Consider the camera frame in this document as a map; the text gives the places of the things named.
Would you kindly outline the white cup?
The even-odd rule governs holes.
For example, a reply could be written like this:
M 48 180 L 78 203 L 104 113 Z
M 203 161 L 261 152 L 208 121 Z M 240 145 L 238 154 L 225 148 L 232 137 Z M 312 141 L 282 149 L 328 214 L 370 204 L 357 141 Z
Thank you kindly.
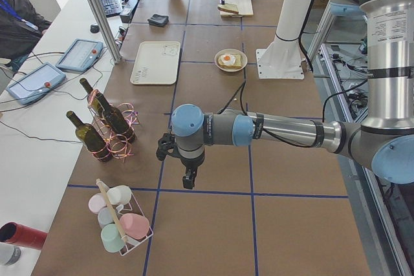
M 107 197 L 112 205 L 126 205 L 132 197 L 132 191 L 125 185 L 115 186 L 108 189 Z

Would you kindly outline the grey folded cloth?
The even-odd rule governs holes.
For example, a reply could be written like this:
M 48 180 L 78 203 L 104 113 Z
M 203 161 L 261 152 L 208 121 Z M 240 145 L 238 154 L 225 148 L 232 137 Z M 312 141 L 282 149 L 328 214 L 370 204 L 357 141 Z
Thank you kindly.
M 150 18 L 147 19 L 150 25 L 156 27 L 164 27 L 169 22 L 169 16 L 153 14 Z

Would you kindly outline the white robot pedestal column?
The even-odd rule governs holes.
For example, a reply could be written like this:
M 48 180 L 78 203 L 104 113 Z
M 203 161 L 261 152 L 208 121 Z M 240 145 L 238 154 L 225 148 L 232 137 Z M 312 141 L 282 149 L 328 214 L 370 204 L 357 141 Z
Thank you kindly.
M 257 49 L 260 79 L 304 78 L 299 40 L 312 0 L 284 0 L 273 42 Z

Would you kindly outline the dark green wine bottle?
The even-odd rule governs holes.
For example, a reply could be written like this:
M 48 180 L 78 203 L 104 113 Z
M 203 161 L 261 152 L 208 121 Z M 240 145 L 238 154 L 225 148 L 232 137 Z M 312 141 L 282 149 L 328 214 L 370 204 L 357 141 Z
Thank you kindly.
M 120 110 L 112 106 L 101 92 L 96 93 L 96 99 L 103 108 L 103 118 L 112 128 L 113 132 L 122 135 L 129 143 L 132 143 L 135 138 L 135 132 L 130 124 L 125 120 Z

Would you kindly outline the grey cup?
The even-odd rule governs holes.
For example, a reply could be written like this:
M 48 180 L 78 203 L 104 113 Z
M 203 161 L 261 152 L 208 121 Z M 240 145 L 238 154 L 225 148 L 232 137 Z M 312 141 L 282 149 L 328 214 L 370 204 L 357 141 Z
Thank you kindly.
M 113 218 L 107 207 L 102 208 L 98 212 L 98 223 L 101 228 L 104 228 L 106 225 L 113 223 Z

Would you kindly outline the black keyboard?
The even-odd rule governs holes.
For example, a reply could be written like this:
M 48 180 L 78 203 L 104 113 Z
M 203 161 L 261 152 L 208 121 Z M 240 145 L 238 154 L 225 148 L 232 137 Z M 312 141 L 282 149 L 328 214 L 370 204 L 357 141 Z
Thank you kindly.
M 120 0 L 100 0 L 106 17 L 119 16 L 122 12 Z

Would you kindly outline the bread slice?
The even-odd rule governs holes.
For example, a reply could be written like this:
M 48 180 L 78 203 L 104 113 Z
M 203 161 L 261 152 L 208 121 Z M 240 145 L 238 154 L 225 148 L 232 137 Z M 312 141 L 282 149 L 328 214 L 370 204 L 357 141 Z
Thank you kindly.
M 220 12 L 224 12 L 226 14 L 238 15 L 239 9 L 238 6 L 235 4 L 225 3 L 225 4 L 218 4 L 217 9 Z
M 218 61 L 219 66 L 221 68 L 224 68 L 224 69 L 240 69 L 242 67 L 242 64 L 241 64 L 241 55 L 240 54 L 234 54 L 234 55 L 236 57 L 236 61 L 235 61 L 235 64 L 233 66 L 222 66 L 222 65 L 220 65 L 219 64 L 219 61 L 218 61 L 218 58 L 220 56 L 219 55 L 218 58 L 217 58 L 217 61 Z

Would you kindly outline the cream bear serving tray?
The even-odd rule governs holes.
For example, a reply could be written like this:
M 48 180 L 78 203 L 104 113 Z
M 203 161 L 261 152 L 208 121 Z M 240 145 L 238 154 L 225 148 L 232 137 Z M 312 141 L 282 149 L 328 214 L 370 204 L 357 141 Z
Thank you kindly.
M 136 54 L 130 82 L 133 85 L 172 85 L 177 80 L 178 41 L 144 41 Z

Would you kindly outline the aluminium frame post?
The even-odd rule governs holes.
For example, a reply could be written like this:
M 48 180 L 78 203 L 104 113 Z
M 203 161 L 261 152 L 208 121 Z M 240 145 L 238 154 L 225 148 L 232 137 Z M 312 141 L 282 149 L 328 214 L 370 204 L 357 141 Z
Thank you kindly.
M 88 4 L 91 8 L 93 16 L 95 17 L 98 26 L 100 27 L 100 31 L 102 33 L 103 39 L 107 45 L 107 48 L 111 54 L 111 57 L 115 64 L 121 62 L 122 56 L 119 52 L 118 46 L 116 41 L 113 37 L 113 33 L 111 31 L 111 27 L 107 21 L 106 15 L 100 3 L 100 0 L 87 0 Z

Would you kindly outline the seated person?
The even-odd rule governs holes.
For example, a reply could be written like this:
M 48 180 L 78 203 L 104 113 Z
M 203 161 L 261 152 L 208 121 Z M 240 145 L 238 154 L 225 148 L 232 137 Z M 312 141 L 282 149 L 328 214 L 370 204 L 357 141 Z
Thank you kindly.
M 9 70 L 19 70 L 51 24 L 30 0 L 1 0 L 1 57 Z

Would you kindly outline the fried egg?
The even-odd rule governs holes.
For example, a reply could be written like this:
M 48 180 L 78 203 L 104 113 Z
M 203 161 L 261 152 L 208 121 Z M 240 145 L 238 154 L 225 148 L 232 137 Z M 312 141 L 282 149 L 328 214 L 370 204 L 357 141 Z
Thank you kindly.
M 236 57 L 233 54 L 223 54 L 218 58 L 219 64 L 222 66 L 233 66 L 236 61 Z

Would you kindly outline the wooden cutting board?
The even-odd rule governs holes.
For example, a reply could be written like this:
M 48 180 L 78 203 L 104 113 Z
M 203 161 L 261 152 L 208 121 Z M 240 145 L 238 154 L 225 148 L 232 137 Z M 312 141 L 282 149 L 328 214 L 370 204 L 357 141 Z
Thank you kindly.
M 252 17 L 254 15 L 251 0 L 225 0 L 225 3 L 236 5 L 240 16 Z

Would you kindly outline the light pink cup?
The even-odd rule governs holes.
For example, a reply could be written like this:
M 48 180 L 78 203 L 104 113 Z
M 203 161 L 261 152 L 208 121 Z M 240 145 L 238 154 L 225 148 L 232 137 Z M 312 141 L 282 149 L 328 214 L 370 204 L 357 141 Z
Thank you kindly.
M 105 207 L 107 204 L 101 193 L 94 194 L 88 201 L 89 211 L 96 215 Z

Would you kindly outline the white round plate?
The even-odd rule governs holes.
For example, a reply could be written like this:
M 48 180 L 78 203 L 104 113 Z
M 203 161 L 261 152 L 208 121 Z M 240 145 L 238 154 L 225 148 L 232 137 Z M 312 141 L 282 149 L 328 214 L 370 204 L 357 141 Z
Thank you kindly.
M 237 49 L 224 49 L 215 55 L 215 64 L 223 71 L 237 72 L 247 65 L 247 56 Z

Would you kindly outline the green cup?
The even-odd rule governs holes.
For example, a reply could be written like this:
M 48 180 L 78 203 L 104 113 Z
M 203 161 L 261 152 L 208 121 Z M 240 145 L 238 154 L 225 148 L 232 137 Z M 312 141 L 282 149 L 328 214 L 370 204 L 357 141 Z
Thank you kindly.
M 124 248 L 125 242 L 122 240 L 115 224 L 104 226 L 100 233 L 103 246 L 109 253 L 119 252 Z

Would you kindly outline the red cylinder bottle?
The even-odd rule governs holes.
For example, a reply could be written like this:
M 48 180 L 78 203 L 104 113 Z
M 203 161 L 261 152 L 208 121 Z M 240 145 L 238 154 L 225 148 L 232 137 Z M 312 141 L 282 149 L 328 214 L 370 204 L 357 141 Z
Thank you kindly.
M 47 233 L 15 222 L 1 227 L 1 242 L 41 250 Z

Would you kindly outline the blue teach pendant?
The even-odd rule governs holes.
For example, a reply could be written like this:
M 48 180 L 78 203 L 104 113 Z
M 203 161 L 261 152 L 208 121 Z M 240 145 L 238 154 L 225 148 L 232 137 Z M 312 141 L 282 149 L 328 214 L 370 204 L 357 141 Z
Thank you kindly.
M 64 72 L 49 62 L 13 82 L 6 91 L 22 105 L 40 100 L 66 78 Z
M 83 73 L 100 57 L 103 47 L 100 41 L 76 39 L 56 63 L 56 67 L 63 71 Z

